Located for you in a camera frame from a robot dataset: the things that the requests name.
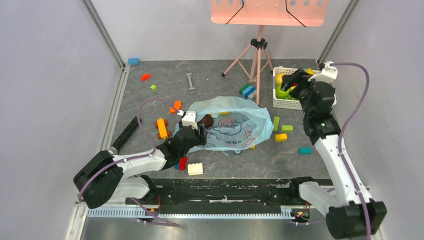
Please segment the light blue plastic bag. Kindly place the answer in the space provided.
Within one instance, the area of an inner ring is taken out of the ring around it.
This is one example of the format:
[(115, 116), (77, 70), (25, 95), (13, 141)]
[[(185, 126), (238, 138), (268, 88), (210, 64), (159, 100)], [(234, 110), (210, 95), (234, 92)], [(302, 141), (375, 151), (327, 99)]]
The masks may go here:
[(270, 138), (273, 123), (265, 107), (237, 96), (217, 96), (210, 100), (194, 102), (189, 108), (197, 112), (196, 121), (211, 115), (214, 123), (206, 128), (206, 145), (195, 146), (189, 152), (199, 150), (245, 150)]

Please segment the yellow fake banana bunch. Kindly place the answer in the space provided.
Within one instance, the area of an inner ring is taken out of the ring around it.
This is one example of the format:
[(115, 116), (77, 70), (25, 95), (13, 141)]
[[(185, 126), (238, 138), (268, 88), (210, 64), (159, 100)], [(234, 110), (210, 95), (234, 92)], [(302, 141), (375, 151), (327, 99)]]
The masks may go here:
[[(305, 70), (305, 71), (310, 74), (310, 77), (314, 75), (314, 72), (312, 70)], [(309, 86), (310, 86), (310, 82), (308, 82), (308, 80), (302, 85), (295, 84), (294, 86), (291, 87), (290, 95), (294, 98), (300, 92), (302, 92), (303, 90), (306, 90)]]

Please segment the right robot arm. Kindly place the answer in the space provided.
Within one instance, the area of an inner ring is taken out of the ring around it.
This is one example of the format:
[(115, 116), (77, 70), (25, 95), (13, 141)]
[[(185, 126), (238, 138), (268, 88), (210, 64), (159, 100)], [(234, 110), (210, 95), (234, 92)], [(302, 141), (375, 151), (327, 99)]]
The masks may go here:
[(306, 201), (314, 206), (325, 217), (327, 229), (334, 239), (371, 239), (387, 214), (386, 205), (375, 201), (360, 181), (346, 152), (343, 129), (332, 115), (335, 88), (317, 78), (318, 74), (297, 69), (283, 76), (281, 90), (294, 87), (290, 96), (300, 102), (303, 130), (323, 159), (335, 194), (305, 176), (291, 181), (289, 199), (295, 204)]

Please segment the white perforated plastic basket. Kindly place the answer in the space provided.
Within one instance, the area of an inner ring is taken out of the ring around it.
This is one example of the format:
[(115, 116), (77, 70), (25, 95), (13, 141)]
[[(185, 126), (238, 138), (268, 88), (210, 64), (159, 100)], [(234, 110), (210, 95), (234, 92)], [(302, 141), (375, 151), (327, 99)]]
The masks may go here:
[[(275, 67), (273, 69), (273, 106), (275, 108), (283, 108), (283, 109), (294, 109), (294, 110), (302, 110), (302, 106), (301, 103), (299, 101), (299, 95), (295, 96), (295, 97), (291, 97), (293, 99), (277, 99), (276, 98), (276, 83), (275, 83), (275, 76), (278, 73), (283, 73), (284, 75), (288, 75), (288, 74), (292, 74), (294, 71), (296, 71), (299, 68), (287, 68), (287, 67)], [(312, 70), (314, 74), (319, 73), (321, 70)], [(318, 111), (317, 112), (324, 114), (324, 113), (329, 113), (330, 111)]]

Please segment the orange arch block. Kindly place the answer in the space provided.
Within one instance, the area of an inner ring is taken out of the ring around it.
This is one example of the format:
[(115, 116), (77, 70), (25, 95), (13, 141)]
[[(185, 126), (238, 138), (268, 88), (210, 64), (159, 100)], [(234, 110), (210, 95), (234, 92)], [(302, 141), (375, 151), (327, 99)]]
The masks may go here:
[(173, 106), (170, 106), (169, 107), (169, 112), (171, 114), (176, 114), (181, 109), (181, 107), (182, 107), (182, 101), (181, 100), (176, 100), (176, 101), (174, 101)]

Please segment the cream toy brick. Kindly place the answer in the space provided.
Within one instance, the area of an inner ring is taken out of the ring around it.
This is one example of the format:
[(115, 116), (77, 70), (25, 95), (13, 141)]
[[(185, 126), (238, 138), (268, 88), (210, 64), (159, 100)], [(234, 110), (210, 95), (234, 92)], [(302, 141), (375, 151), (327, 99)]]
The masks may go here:
[(191, 163), (187, 165), (187, 173), (189, 176), (202, 175), (204, 168), (202, 163)]

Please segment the long lime green block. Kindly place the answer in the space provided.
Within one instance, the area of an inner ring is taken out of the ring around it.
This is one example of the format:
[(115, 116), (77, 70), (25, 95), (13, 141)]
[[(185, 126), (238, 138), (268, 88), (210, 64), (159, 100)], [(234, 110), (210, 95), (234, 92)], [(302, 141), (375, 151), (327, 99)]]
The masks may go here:
[(274, 116), (272, 123), (273, 123), (273, 131), (276, 132), (279, 129), (280, 117)]

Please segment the flat lime green block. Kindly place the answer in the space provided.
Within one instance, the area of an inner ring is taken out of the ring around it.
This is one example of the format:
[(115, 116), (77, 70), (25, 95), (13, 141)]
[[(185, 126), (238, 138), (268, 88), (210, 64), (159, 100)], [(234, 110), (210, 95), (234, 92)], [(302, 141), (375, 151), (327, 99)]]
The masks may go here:
[(281, 131), (282, 132), (292, 132), (294, 130), (294, 127), (292, 125), (282, 125)]

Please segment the green blue grey brick stack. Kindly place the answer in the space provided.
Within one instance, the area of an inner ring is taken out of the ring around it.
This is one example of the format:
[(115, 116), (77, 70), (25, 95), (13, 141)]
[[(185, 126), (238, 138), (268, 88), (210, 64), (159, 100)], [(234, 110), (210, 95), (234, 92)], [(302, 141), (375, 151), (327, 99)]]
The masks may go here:
[(244, 99), (249, 99), (252, 101), (256, 100), (256, 96), (257, 96), (257, 90), (255, 87), (253, 87), (252, 85), (250, 85), (249, 83), (244, 85), (240, 90), (239, 90), (239, 94), (244, 98)]

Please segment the teal wooden block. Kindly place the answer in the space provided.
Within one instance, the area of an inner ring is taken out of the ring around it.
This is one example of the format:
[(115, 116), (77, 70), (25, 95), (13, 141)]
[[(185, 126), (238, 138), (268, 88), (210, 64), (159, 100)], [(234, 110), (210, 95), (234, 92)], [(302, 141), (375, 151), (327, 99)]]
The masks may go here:
[(313, 149), (311, 147), (300, 147), (298, 152), (300, 155), (311, 155), (313, 153)]

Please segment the small lime green cube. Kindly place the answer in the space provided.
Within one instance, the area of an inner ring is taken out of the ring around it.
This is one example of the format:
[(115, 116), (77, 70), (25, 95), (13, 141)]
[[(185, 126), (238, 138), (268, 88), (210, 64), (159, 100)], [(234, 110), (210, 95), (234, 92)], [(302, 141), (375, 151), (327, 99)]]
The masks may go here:
[(158, 88), (157, 88), (157, 86), (156, 86), (155, 84), (152, 84), (152, 85), (150, 86), (150, 89), (151, 89), (152, 91), (154, 91), (154, 92), (156, 92), (156, 91), (158, 90)]

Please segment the black cylindrical roller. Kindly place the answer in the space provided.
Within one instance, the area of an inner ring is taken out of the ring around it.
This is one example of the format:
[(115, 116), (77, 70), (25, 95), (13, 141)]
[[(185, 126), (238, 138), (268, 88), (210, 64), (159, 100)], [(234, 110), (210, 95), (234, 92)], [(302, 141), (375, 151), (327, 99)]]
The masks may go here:
[(113, 142), (113, 144), (107, 149), (111, 155), (117, 155), (125, 143), (129, 140), (132, 134), (137, 130), (139, 126), (138, 117), (135, 116), (126, 128), (121, 132), (118, 138)]

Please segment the pink music stand tripod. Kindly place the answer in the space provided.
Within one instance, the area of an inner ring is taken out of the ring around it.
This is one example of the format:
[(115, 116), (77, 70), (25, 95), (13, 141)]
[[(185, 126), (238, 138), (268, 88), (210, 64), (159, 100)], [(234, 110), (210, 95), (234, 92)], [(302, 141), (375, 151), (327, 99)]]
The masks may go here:
[(274, 68), (268, 42), (264, 38), (266, 26), (319, 27), (324, 23), (329, 1), (327, 0), (213, 0), (211, 1), (211, 21), (222, 25), (257, 26), (257, 36), (221, 74), (225, 77), (239, 65), (248, 76), (249, 83), (255, 83), (254, 100), (260, 103), (262, 57), (265, 66)]

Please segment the blue toy brick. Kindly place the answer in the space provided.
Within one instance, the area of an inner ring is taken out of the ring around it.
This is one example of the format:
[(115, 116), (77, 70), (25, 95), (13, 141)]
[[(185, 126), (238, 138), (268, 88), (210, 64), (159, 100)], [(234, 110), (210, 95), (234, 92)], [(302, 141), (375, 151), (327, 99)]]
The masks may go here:
[(140, 64), (140, 59), (139, 58), (129, 58), (127, 60), (127, 64), (130, 65), (130, 66), (139, 65)]

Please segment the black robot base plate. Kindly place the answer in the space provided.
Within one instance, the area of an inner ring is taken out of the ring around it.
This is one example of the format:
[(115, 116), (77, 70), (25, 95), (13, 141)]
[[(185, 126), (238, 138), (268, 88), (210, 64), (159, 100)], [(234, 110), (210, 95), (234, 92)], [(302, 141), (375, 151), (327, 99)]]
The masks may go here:
[(276, 214), (305, 208), (288, 178), (154, 178), (153, 192), (137, 199), (162, 214)]

